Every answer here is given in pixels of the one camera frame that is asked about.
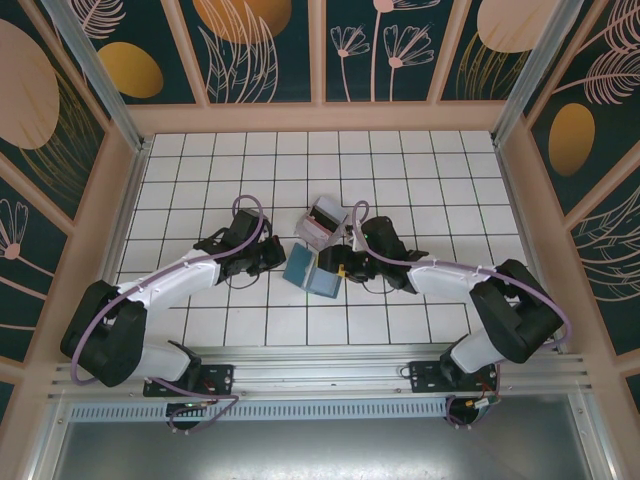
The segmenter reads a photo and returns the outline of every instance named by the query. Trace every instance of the flower illustration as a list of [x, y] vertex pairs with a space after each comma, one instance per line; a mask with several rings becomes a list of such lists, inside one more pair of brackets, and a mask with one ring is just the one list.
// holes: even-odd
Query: flower illustration
[[366, 36], [362, 31], [362, 26], [347, 27], [342, 31], [341, 27], [334, 27], [331, 29], [331, 40], [336, 47], [338, 56], [340, 57], [340, 65], [342, 67], [342, 83], [344, 84], [344, 93], [347, 96], [347, 102], [351, 101], [349, 95], [349, 87], [347, 85], [347, 75], [344, 69], [344, 59], [347, 57], [353, 57], [355, 55], [361, 55], [369, 51], [369, 44], [365, 43]]
[[378, 32], [380, 31], [380, 19], [383, 13], [391, 13], [395, 10], [420, 10], [435, 7], [440, 0], [373, 0], [373, 6], [378, 11], [376, 25], [373, 30], [373, 53], [371, 55], [371, 101], [376, 101], [376, 54], [378, 51]]
[[398, 26], [384, 29], [384, 46], [389, 57], [391, 67], [391, 81], [389, 83], [389, 101], [393, 101], [393, 80], [396, 69], [422, 65], [433, 61], [434, 51], [427, 50], [431, 45], [429, 26], [424, 28], [407, 27], [398, 37]]
[[12, 212], [6, 198], [0, 200], [0, 258], [15, 260], [20, 256], [20, 243], [27, 228], [29, 209], [20, 202]]

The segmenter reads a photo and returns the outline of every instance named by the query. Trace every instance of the tiled floor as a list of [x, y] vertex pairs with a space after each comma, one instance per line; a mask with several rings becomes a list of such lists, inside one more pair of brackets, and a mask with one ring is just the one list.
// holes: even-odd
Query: tiled floor
[[[122, 259], [119, 282], [186, 253], [231, 223], [240, 193], [258, 197], [290, 252], [296, 220], [319, 195], [365, 199], [409, 248], [472, 265], [525, 261], [486, 132], [323, 132], [158, 135]], [[147, 337], [187, 346], [453, 342], [480, 325], [447, 299], [390, 292], [381, 279], [343, 284], [336, 300], [263, 274], [225, 284], [149, 319]], [[253, 279], [239, 275], [232, 286]]]

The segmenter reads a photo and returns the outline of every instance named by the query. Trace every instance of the white grid tile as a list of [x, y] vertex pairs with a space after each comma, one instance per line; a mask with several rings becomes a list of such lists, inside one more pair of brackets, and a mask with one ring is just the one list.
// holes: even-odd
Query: white grid tile
[[[471, 265], [507, 258], [526, 264], [488, 138], [486, 132], [158, 136], [119, 281], [175, 261], [198, 238], [228, 227], [239, 193], [261, 201], [286, 255], [295, 243], [306, 246], [294, 237], [295, 223], [325, 195], [345, 208], [367, 200], [370, 217], [391, 218], [407, 249]], [[480, 326], [473, 307], [394, 291], [381, 278], [367, 283], [374, 293], [345, 281], [336, 299], [306, 294], [283, 279], [285, 266], [244, 290], [222, 282], [185, 298], [150, 334], [193, 347], [403, 344], [452, 342]], [[254, 280], [231, 279], [234, 287]]]

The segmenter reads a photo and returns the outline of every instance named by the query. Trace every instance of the small box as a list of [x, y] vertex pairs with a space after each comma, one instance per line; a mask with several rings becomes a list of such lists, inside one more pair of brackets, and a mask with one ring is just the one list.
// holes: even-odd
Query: small box
[[320, 197], [298, 220], [296, 234], [316, 250], [324, 250], [342, 235], [347, 212], [333, 200]]
[[296, 243], [289, 255], [284, 279], [306, 292], [337, 298], [342, 277], [317, 268], [316, 257], [311, 250]]

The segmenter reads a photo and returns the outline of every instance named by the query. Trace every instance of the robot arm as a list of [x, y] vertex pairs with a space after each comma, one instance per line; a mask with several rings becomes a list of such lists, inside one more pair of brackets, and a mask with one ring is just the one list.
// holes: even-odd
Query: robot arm
[[[192, 389], [199, 376], [200, 359], [176, 342], [145, 342], [147, 320], [153, 321], [160, 312], [237, 273], [246, 271], [255, 276], [284, 263], [284, 249], [278, 237], [271, 235], [271, 225], [266, 219], [268, 236], [264, 240], [256, 239], [219, 262], [207, 258], [207, 255], [240, 246], [255, 231], [257, 224], [256, 212], [239, 210], [230, 228], [222, 228], [196, 243], [176, 262], [133, 282], [111, 286], [98, 281], [90, 285], [62, 339], [62, 353], [70, 358], [73, 356], [87, 326], [108, 302], [137, 285], [146, 285], [130, 294], [96, 327], [82, 350], [79, 365], [108, 387], [130, 378], [159, 377], [168, 381], [181, 380], [187, 389]], [[189, 263], [199, 257], [204, 258]], [[185, 268], [163, 275], [176, 264], [184, 264]]]
[[[433, 260], [427, 252], [407, 250], [388, 217], [366, 221], [362, 225], [362, 233], [369, 248], [383, 257], [406, 262], [416, 262], [423, 257]], [[438, 265], [437, 261], [435, 266], [399, 266], [381, 262], [366, 251], [346, 245], [336, 245], [320, 252], [318, 267], [343, 274], [356, 283], [381, 274], [394, 289], [446, 297], [475, 308], [484, 328], [462, 337], [440, 359], [442, 375], [454, 386], [465, 376], [504, 359], [524, 363], [563, 324], [558, 315], [538, 298], [479, 273], [480, 267], [476, 272], [461, 272]], [[548, 296], [527, 268], [516, 260], [507, 260], [488, 269]]]

